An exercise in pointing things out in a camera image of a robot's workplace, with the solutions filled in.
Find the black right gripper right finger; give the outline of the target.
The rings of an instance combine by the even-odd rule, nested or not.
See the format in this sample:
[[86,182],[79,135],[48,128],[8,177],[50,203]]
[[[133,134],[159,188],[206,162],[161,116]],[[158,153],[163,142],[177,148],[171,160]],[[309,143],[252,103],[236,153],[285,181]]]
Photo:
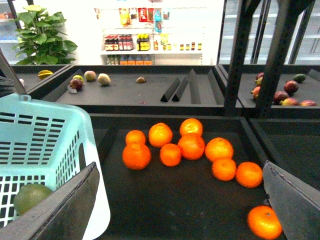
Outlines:
[[320,191],[266,161],[263,187],[288,240],[320,238]]

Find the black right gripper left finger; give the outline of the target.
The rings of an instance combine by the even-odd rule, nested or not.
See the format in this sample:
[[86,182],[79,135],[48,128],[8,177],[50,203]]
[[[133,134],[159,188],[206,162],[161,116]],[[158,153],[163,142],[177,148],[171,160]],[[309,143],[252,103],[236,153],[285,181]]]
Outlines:
[[93,211],[100,174],[90,163],[41,203],[0,230],[2,240],[81,240]]

